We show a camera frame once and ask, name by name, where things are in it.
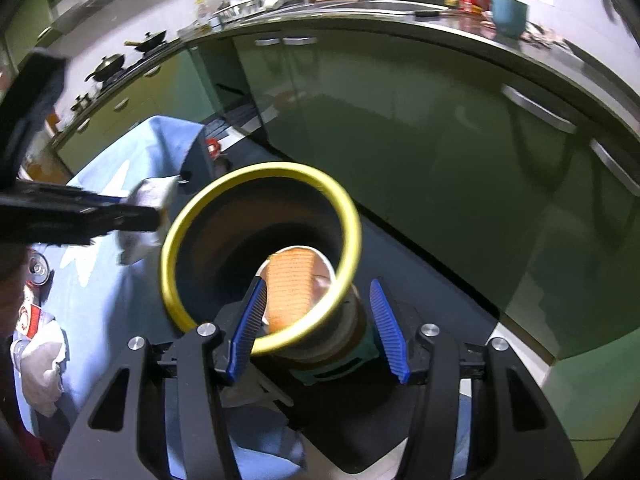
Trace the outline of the red soda can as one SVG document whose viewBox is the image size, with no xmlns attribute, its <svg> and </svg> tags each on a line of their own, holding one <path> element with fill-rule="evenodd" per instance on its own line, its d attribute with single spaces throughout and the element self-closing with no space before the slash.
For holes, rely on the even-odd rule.
<svg viewBox="0 0 640 480">
<path fill-rule="evenodd" d="M 47 284 L 51 275 L 48 260 L 41 252 L 30 250 L 27 257 L 26 281 L 34 287 Z"/>
</svg>

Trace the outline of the white wrapper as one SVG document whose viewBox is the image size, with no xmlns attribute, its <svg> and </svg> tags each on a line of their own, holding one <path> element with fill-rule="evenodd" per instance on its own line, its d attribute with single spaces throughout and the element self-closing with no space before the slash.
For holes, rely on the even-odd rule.
<svg viewBox="0 0 640 480">
<path fill-rule="evenodd" d="M 145 178 L 128 194 L 122 203 L 125 220 L 117 229 L 118 262 L 122 266 L 146 258 L 163 243 L 178 183 L 178 176 Z"/>
</svg>

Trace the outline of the white red yogurt bottle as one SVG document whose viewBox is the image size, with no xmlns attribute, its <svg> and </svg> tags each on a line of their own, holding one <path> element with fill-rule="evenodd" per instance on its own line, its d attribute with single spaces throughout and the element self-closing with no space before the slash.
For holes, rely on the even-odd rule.
<svg viewBox="0 0 640 480">
<path fill-rule="evenodd" d="M 55 317 L 39 304 L 38 289 L 24 287 L 18 309 L 10 356 L 27 404 L 40 415 L 51 418 L 63 393 L 62 365 L 67 346 Z"/>
</svg>

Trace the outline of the black bin with yellow rim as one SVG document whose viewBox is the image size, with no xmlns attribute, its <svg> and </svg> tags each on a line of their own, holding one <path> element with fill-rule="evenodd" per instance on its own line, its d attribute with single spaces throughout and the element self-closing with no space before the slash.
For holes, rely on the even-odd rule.
<svg viewBox="0 0 640 480">
<path fill-rule="evenodd" d="M 301 320 L 256 339 L 255 356 L 276 354 L 328 326 L 352 289 L 361 222 L 337 180 L 296 162 L 260 162 L 209 183 L 182 208 L 160 251 L 160 293 L 183 333 L 240 300 L 278 250 L 308 246 L 329 259 L 334 280 Z"/>
</svg>

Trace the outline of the blue patterned tablecloth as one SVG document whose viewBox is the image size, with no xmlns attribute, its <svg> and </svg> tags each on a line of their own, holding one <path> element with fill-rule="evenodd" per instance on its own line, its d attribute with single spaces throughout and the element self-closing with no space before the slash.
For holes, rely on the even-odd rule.
<svg viewBox="0 0 640 480">
<path fill-rule="evenodd" d="M 125 197 L 145 178 L 179 174 L 189 182 L 172 201 L 171 217 L 213 180 L 213 164 L 202 125 L 154 116 L 94 156 L 70 185 Z M 26 429 L 59 450 L 94 384 L 131 337 L 164 342 L 179 332 L 160 296 L 157 249 L 130 266 L 119 262 L 114 233 L 95 238 L 89 246 L 41 250 L 53 271 L 43 310 L 61 326 L 66 341 L 62 396 L 50 417 L 36 412 L 22 396 L 17 403 Z M 256 405 L 226 414 L 243 478 L 291 479 L 302 471 L 303 442 L 282 414 Z"/>
</svg>

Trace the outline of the small steel pot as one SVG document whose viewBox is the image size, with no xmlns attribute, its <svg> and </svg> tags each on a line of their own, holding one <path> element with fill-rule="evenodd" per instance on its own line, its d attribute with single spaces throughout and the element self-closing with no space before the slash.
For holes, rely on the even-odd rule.
<svg viewBox="0 0 640 480">
<path fill-rule="evenodd" d="M 70 110 L 74 114 L 79 114 L 86 110 L 93 102 L 91 96 L 88 93 L 85 93 L 83 96 L 76 96 L 76 100 L 74 104 L 70 107 Z"/>
</svg>

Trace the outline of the black lidded wok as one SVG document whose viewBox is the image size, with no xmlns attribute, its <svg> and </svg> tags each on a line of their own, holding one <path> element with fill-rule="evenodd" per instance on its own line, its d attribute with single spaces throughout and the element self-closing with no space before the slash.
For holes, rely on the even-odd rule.
<svg viewBox="0 0 640 480">
<path fill-rule="evenodd" d="M 85 81 L 93 79 L 97 82 L 106 81 L 117 74 L 124 67 L 125 55 L 121 53 L 104 56 L 101 63 L 86 76 Z"/>
</svg>

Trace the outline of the green lower cabinets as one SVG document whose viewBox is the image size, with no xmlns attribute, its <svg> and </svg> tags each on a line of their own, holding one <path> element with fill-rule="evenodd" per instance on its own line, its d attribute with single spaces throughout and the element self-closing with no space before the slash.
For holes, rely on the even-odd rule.
<svg viewBox="0 0 640 480">
<path fill-rule="evenodd" d="M 55 143 L 78 171 L 154 114 L 224 118 L 354 200 L 559 359 L 639 326 L 639 125 L 550 53 L 440 23 L 179 42 Z"/>
</svg>

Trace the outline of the white dish rack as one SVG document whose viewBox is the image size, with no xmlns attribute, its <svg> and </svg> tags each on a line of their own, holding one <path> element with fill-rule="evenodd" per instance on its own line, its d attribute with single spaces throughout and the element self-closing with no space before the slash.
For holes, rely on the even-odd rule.
<svg viewBox="0 0 640 480">
<path fill-rule="evenodd" d="M 220 24 L 228 24 L 278 10 L 285 3 L 286 0 L 227 0 L 212 14 L 212 19 Z"/>
</svg>

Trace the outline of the steel sink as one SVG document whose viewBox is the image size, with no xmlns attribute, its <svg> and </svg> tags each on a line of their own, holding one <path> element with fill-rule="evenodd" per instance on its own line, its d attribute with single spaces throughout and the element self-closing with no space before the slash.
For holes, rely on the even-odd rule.
<svg viewBox="0 0 640 480">
<path fill-rule="evenodd" d="M 356 12 L 382 14 L 434 14 L 448 11 L 446 6 L 404 0 L 326 0 L 315 3 L 285 6 L 279 10 L 284 14 Z"/>
</svg>

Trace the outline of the teal mug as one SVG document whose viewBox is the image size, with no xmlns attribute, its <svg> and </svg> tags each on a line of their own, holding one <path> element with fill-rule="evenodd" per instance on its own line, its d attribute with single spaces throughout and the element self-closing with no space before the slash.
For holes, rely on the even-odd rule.
<svg viewBox="0 0 640 480">
<path fill-rule="evenodd" d="M 499 36 L 520 38 L 526 31 L 528 5 L 520 0 L 487 0 Z"/>
</svg>

